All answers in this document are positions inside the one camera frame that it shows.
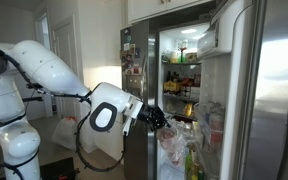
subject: doorway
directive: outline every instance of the doorway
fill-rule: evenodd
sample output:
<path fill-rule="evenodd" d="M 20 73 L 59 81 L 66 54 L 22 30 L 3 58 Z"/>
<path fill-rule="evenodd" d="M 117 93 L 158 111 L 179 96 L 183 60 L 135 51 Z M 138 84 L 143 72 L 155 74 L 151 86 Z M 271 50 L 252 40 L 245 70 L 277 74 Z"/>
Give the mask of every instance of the doorway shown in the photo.
<path fill-rule="evenodd" d="M 47 13 L 44 11 L 35 21 L 36 39 L 39 43 L 51 50 L 51 39 L 49 34 L 49 23 Z M 56 98 L 44 95 L 43 96 L 45 115 L 51 117 L 57 113 Z"/>
<path fill-rule="evenodd" d="M 76 37 L 74 31 L 74 17 L 68 17 L 52 27 L 52 40 L 55 54 L 78 76 L 78 62 L 76 52 Z M 75 116 L 80 119 L 80 105 L 73 98 L 58 98 L 58 116 L 60 118 Z"/>

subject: open refrigerator door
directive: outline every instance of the open refrigerator door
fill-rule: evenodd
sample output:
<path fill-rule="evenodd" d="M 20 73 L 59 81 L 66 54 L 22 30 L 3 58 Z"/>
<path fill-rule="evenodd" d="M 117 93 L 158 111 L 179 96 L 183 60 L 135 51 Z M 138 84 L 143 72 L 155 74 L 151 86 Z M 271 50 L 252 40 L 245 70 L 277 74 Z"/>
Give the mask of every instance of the open refrigerator door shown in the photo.
<path fill-rule="evenodd" d="M 159 33 L 158 105 L 171 121 L 183 123 L 180 127 L 189 135 L 184 138 L 181 165 L 163 158 L 166 152 L 159 142 L 158 179 L 165 179 L 165 167 L 180 173 L 182 179 L 191 178 L 196 168 L 203 179 L 231 179 L 223 177 L 234 169 L 238 131 L 234 123 L 242 101 L 235 95 L 243 93 L 239 86 L 244 87 L 241 80 L 247 61 L 240 63 L 240 59 L 249 56 L 243 48 L 251 50 L 248 35 L 252 34 L 253 8 L 250 1 L 227 4 L 209 21 Z"/>
<path fill-rule="evenodd" d="M 209 28 L 204 20 L 159 33 L 158 105 L 175 129 L 172 142 L 158 134 L 161 180 L 189 179 L 194 165 L 200 178 L 219 178 L 230 62 L 229 55 L 205 62 L 199 58 L 198 40 Z"/>

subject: robotic arm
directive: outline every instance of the robotic arm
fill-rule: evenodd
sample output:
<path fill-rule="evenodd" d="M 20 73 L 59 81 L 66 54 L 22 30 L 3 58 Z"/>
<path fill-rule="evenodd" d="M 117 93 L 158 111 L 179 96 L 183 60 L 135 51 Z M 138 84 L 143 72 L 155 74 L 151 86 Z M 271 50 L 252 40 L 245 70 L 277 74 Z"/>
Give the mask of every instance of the robotic arm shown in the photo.
<path fill-rule="evenodd" d="M 89 122 L 96 131 L 111 129 L 117 113 L 128 117 L 123 130 L 127 134 L 131 119 L 146 122 L 151 130 L 167 124 L 164 113 L 158 107 L 143 104 L 135 96 L 111 84 L 101 83 L 89 93 L 88 88 L 58 56 L 35 41 L 22 41 L 15 46 L 0 44 L 0 57 L 3 56 L 13 64 L 8 63 L 8 70 L 17 69 L 21 72 L 22 69 L 51 92 L 78 95 L 90 100 L 91 106 L 86 101 L 82 103 L 91 108 Z"/>
<path fill-rule="evenodd" d="M 108 131 L 117 113 L 128 117 L 124 135 L 128 134 L 132 119 L 146 122 L 151 130 L 168 125 L 158 107 L 150 107 L 116 86 L 100 83 L 90 91 L 58 56 L 35 41 L 0 44 L 0 144 L 4 156 L 4 165 L 0 167 L 4 167 L 7 180 L 40 179 L 36 156 L 40 137 L 26 119 L 13 79 L 18 72 L 41 93 L 46 92 L 30 78 L 50 90 L 50 95 L 79 99 L 90 108 L 89 123 L 95 131 Z"/>

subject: kitchen cabinet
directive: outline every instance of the kitchen cabinet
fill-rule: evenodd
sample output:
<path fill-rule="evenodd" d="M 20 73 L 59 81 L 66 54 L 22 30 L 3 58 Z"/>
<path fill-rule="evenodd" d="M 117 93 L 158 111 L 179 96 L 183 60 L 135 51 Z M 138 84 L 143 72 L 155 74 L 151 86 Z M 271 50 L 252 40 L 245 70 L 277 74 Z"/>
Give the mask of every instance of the kitchen cabinet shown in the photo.
<path fill-rule="evenodd" d="M 213 0 L 128 0 L 128 23 L 132 24 L 209 1 Z"/>

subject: stainless steel refrigerator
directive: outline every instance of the stainless steel refrigerator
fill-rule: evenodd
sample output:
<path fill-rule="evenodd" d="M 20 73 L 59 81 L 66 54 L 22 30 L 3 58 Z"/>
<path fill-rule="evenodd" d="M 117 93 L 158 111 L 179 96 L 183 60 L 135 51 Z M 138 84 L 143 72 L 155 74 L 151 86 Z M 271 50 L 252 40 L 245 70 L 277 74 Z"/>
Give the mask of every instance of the stainless steel refrigerator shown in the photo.
<path fill-rule="evenodd" d="M 288 179 L 288 1 L 217 2 L 196 45 L 201 87 L 194 111 L 204 134 L 198 154 L 205 177 Z M 160 37 L 168 33 L 161 31 Z M 168 46 L 162 41 L 160 54 Z M 158 105 L 167 112 L 166 64 L 158 62 Z M 225 109 L 220 132 L 204 116 L 210 103 Z"/>
<path fill-rule="evenodd" d="M 162 53 L 178 49 L 177 44 L 166 45 L 171 41 L 161 38 L 169 35 L 172 28 L 198 20 L 198 14 L 209 11 L 209 28 L 196 42 L 201 62 L 196 72 L 201 74 L 196 110 L 216 102 L 224 107 L 225 117 L 221 144 L 211 150 L 212 127 L 199 115 L 192 117 L 204 134 L 198 156 L 205 178 L 288 179 L 288 1 L 214 2 L 123 29 L 123 89 L 172 115 L 166 103 L 169 97 L 163 93 L 168 65 L 163 62 Z M 152 28 L 152 24 L 163 25 Z M 136 122 L 127 140 L 126 179 L 169 180 L 163 177 L 165 159 L 160 156 L 161 151 L 148 127 Z"/>
<path fill-rule="evenodd" d="M 122 88 L 144 103 L 155 106 L 155 35 L 149 22 L 121 30 Z M 156 139 L 145 123 L 134 120 L 126 139 L 124 174 L 126 179 L 155 179 Z"/>

